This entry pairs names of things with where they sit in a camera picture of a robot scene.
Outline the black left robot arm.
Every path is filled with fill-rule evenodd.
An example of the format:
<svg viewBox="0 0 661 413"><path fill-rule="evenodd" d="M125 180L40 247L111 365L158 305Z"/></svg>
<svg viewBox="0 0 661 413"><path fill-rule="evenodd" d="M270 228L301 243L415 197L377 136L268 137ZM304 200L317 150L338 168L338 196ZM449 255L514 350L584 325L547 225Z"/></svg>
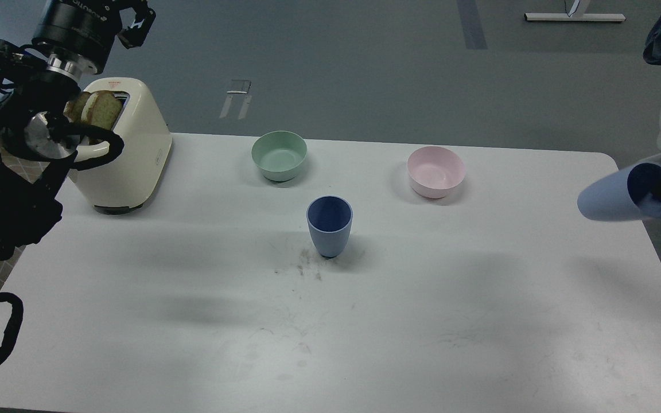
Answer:
<svg viewBox="0 0 661 413"><path fill-rule="evenodd" d="M0 262L39 243L62 219L56 197L71 170L115 161L125 149L113 131L76 121L66 105L80 94L83 74L100 74L115 40L141 46L157 14L147 1L48 1L32 41L0 39ZM24 304L11 307L0 366L13 352Z"/></svg>

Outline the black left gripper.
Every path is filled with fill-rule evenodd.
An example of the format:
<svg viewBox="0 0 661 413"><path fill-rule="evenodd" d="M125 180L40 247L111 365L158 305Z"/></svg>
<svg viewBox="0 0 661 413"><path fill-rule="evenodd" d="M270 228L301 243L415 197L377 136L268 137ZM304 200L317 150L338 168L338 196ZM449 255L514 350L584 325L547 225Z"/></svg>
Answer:
<svg viewBox="0 0 661 413"><path fill-rule="evenodd" d="M120 12L126 9L135 16L121 30ZM84 59L92 73L100 74L115 37L126 49L141 47L156 18L147 1L47 1L31 44L42 54Z"/></svg>

